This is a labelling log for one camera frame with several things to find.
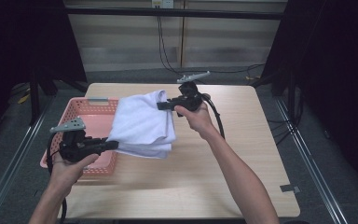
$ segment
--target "pink basket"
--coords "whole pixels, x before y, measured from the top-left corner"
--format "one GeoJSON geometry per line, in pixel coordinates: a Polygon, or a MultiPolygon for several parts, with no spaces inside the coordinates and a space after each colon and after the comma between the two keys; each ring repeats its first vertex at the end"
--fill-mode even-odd
{"type": "MultiPolygon", "coordinates": [[[[86,125],[86,136],[93,138],[107,137],[112,129],[112,122],[117,109],[118,99],[114,98],[72,98],[59,124],[65,123],[71,119],[80,117],[86,125]]],[[[51,143],[51,153],[59,149],[59,143],[62,140],[62,133],[57,133],[51,143]]],[[[101,153],[96,162],[89,165],[84,175],[111,175],[115,168],[115,160],[117,153],[107,150],[101,153]]],[[[46,151],[40,161],[40,165],[47,168],[46,151]]]]}

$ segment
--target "light wood tabletop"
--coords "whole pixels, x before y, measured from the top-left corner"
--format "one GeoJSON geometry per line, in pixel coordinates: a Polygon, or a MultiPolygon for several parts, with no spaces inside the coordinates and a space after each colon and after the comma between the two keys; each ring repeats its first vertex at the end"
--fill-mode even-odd
{"type": "MultiPolygon", "coordinates": [[[[89,86],[86,97],[125,97],[165,90],[175,84],[107,84],[89,86]]],[[[288,185],[278,149],[255,89],[247,86],[199,85],[221,115],[227,142],[266,186],[279,217],[300,213],[288,185]]],[[[241,212],[208,144],[173,112],[176,141],[167,159],[117,155],[112,175],[82,178],[67,197],[67,217],[77,218],[239,218],[241,212]]],[[[217,127],[214,114],[210,110],[217,127]]]]}

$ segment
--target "white wall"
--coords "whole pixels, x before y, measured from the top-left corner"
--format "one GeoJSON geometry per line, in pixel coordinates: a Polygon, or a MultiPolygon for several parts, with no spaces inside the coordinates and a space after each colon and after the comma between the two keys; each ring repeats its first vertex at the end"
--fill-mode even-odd
{"type": "MultiPolygon", "coordinates": [[[[151,0],[66,0],[67,6],[151,7],[151,0]]],[[[283,12],[286,1],[175,0],[175,8],[283,12]]],[[[163,67],[157,17],[70,15],[86,72],[163,67]]],[[[171,66],[263,63],[278,21],[161,18],[171,66]]]]}

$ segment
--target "person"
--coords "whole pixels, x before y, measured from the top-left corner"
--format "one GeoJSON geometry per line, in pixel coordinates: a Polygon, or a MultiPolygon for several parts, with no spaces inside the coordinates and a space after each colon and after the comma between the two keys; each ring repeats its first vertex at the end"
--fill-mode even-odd
{"type": "MultiPolygon", "coordinates": [[[[174,109],[186,117],[190,128],[198,132],[209,144],[246,223],[279,223],[263,183],[213,126],[208,106],[202,103],[194,112],[179,105],[174,109]]],[[[62,200],[81,177],[83,167],[93,163],[97,158],[96,154],[89,155],[83,161],[69,165],[57,153],[48,188],[34,210],[30,223],[55,223],[62,200]]]]}

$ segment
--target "white towel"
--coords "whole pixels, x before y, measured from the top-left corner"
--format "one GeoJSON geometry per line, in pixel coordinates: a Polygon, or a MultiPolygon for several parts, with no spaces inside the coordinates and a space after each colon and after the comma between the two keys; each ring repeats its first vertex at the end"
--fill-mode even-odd
{"type": "Polygon", "coordinates": [[[118,141],[117,152],[145,158],[167,158],[176,139],[172,111],[158,110],[165,91],[119,99],[106,141],[118,141]]]}

